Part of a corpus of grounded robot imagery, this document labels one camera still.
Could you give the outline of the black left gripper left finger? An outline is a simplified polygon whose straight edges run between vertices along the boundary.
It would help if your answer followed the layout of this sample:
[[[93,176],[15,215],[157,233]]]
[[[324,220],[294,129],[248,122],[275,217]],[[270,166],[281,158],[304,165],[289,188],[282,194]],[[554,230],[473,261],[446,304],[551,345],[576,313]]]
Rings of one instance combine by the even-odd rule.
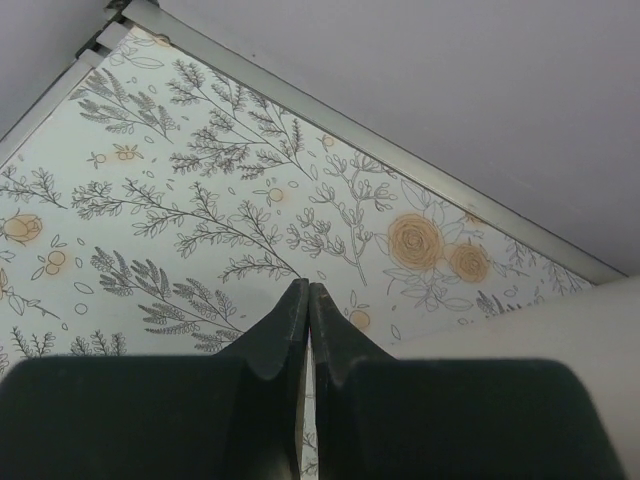
[[[296,479],[309,284],[211,356],[52,356],[1,383],[5,479]]]

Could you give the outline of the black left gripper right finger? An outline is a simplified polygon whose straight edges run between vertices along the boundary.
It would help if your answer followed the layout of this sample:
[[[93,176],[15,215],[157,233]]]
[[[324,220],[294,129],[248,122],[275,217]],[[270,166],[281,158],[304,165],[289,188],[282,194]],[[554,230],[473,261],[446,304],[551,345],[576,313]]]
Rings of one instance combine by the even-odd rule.
[[[310,290],[322,479],[621,479],[595,406],[543,359],[400,360]]]

